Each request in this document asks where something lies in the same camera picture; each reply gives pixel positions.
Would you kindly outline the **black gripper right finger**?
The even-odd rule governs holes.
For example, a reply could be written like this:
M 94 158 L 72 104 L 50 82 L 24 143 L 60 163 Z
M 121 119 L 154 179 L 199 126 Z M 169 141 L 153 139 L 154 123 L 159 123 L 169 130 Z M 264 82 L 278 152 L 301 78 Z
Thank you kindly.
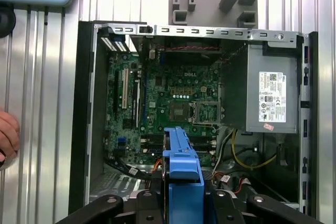
M 250 195 L 243 202 L 230 190 L 211 190 L 205 207 L 205 223 L 320 223 L 263 194 Z

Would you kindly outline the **person's hand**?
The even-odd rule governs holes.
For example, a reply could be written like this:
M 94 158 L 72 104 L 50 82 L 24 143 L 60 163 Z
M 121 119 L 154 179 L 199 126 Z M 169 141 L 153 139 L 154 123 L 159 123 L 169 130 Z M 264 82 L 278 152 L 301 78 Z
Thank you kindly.
M 16 116 L 1 108 L 1 170 L 17 158 L 20 149 L 20 124 Z

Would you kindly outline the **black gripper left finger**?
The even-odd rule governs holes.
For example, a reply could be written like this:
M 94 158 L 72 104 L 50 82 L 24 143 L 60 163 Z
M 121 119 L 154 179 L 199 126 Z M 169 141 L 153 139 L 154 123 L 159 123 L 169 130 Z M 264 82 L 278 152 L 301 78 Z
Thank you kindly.
M 166 223 L 162 172 L 157 170 L 152 175 L 149 188 L 132 192 L 127 201 L 117 195 L 104 195 L 58 223 Z

